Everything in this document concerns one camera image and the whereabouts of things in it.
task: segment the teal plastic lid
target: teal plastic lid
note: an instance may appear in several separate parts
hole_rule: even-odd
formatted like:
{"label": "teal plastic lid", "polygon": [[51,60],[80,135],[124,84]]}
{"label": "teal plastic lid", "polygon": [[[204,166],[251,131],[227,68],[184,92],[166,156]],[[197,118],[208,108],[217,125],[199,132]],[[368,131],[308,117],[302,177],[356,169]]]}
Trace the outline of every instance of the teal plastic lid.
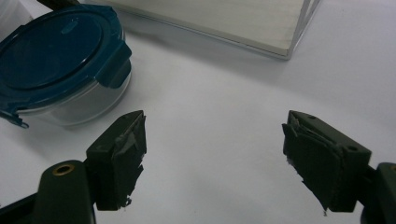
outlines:
{"label": "teal plastic lid", "polygon": [[132,52],[111,7],[78,5],[19,27],[0,43],[0,117],[54,104],[93,81],[116,89]]}

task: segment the white table surface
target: white table surface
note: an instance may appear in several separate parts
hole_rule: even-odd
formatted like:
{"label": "white table surface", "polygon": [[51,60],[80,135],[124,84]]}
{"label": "white table surface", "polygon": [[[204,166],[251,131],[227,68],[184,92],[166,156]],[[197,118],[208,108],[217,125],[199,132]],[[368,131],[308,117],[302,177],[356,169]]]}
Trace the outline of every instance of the white table surface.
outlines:
{"label": "white table surface", "polygon": [[0,120],[0,204],[37,190],[52,164],[85,159],[120,115],[143,109],[148,154],[133,201],[97,223],[360,223],[322,208],[282,154],[289,110],[325,120],[396,162],[396,2],[323,0],[288,62],[120,15],[132,83],[105,116],[72,128]]}

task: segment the lid clip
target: lid clip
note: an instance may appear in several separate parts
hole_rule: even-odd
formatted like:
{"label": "lid clip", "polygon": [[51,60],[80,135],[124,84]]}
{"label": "lid clip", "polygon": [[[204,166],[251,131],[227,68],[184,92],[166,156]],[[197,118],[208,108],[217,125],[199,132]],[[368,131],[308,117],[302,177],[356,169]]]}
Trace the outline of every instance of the lid clip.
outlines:
{"label": "lid clip", "polygon": [[3,111],[0,111],[0,118],[8,120],[10,123],[13,123],[15,125],[18,125],[24,129],[29,128],[29,125],[20,119],[20,117],[16,114],[8,114]]}

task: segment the glass food container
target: glass food container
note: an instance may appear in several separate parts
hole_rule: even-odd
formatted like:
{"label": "glass food container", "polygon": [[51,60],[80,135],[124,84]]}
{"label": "glass food container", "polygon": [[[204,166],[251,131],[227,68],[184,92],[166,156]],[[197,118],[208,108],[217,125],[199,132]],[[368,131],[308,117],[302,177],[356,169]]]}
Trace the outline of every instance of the glass food container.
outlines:
{"label": "glass food container", "polygon": [[78,5],[20,26],[0,43],[0,117],[74,125],[112,108],[128,87],[132,52],[111,7]]}

